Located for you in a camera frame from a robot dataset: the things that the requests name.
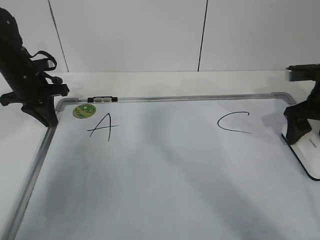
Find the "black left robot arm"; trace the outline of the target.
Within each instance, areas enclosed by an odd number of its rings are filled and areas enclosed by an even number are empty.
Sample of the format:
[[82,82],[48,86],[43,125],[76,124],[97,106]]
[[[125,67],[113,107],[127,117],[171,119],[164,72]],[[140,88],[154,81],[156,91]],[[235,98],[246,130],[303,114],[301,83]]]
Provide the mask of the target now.
[[11,92],[0,97],[2,106],[20,103],[21,110],[36,118],[45,127],[55,127],[58,118],[54,98],[65,97],[69,88],[58,76],[47,72],[57,67],[55,58],[38,51],[42,59],[34,59],[23,46],[16,19],[4,8],[0,10],[0,73]]

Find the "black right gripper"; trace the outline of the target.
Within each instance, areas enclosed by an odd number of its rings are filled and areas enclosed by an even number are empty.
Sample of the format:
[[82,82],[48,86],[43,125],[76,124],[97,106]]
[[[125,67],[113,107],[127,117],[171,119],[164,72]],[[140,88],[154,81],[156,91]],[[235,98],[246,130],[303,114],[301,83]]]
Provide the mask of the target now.
[[284,116],[287,120],[285,138],[289,145],[294,145],[311,132],[312,127],[308,119],[320,119],[320,82],[315,82],[314,88],[305,101],[287,107]]

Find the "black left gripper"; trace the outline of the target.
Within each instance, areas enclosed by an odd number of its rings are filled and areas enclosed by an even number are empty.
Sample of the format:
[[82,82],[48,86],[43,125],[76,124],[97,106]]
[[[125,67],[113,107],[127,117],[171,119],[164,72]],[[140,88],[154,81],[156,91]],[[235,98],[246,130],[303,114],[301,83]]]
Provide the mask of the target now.
[[12,92],[0,96],[0,104],[22,104],[22,111],[37,119],[45,127],[55,127],[58,118],[54,97],[65,97],[70,90],[66,84],[11,84]]

